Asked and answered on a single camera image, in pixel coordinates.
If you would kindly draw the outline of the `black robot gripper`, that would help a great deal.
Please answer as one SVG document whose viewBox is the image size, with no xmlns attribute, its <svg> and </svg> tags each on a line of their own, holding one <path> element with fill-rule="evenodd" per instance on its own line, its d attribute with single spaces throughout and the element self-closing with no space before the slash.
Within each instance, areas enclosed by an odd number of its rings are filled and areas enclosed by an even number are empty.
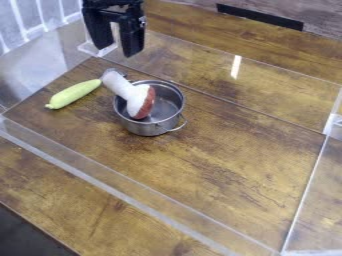
<svg viewBox="0 0 342 256">
<path fill-rule="evenodd" d="M 83 0 L 84 23 L 94 45 L 99 50 L 114 44 L 111 20 L 107 12 L 113 7 L 126 7 L 125 13 L 137 16 L 123 19 L 119 23 L 125 56 L 130 58 L 143 50 L 146 33 L 143 2 L 145 0 Z"/>
</svg>

